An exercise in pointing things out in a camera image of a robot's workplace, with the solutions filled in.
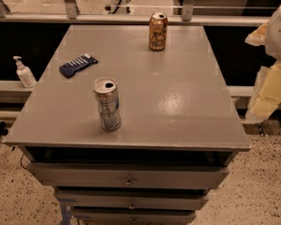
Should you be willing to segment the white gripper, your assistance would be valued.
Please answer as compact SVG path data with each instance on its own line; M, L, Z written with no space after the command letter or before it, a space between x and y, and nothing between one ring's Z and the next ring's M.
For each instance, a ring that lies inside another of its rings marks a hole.
M281 104L281 5L269 20L244 40L252 46L264 46L277 59L271 67L261 67L245 114L247 123L262 123Z

